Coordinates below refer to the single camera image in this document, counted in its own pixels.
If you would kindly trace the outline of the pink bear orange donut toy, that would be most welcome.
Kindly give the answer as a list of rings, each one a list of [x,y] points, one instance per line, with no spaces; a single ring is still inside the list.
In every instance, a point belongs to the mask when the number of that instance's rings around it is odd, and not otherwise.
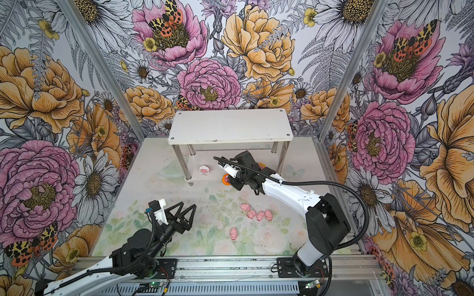
[[[229,186],[230,185],[230,175],[229,174],[223,175],[222,182],[223,182],[224,185]]]

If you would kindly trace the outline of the white hooded pink doll toy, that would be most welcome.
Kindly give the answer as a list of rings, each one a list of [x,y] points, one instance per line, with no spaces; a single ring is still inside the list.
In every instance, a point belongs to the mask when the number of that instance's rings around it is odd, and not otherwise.
[[[211,169],[207,165],[201,165],[199,167],[199,172],[203,174],[204,176],[207,176],[210,174]]]

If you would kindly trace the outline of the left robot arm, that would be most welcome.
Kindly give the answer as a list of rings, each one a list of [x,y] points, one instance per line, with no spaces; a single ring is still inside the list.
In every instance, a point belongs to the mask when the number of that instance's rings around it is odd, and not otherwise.
[[[121,248],[98,263],[61,280],[41,280],[36,284],[36,296],[92,296],[128,279],[149,279],[171,273],[161,266],[161,258],[175,234],[183,234],[193,226],[196,205],[188,208],[183,202],[166,207],[165,200],[152,201],[144,211],[151,229],[142,228],[127,239]]]

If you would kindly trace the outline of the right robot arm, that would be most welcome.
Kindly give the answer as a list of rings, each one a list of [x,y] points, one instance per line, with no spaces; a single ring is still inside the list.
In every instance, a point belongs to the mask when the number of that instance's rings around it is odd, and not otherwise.
[[[223,158],[218,165],[229,174],[228,182],[236,190],[249,186],[256,195],[273,197],[306,219],[308,239],[293,256],[298,275],[306,276],[318,260],[329,257],[349,234],[348,219],[334,195],[306,191],[275,170],[261,168],[248,150],[230,160]]]

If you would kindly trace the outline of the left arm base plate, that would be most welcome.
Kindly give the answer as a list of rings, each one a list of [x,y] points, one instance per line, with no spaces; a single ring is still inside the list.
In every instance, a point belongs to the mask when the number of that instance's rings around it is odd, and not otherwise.
[[[156,266],[152,269],[149,279],[172,280],[177,271],[177,259],[156,259]]]

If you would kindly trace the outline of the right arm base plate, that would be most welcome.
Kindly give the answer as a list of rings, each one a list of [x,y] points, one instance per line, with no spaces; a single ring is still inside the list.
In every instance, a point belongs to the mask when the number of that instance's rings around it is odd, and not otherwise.
[[[317,260],[312,266],[306,266],[293,257],[278,257],[276,259],[276,272],[279,278],[327,278],[328,265],[322,260]]]

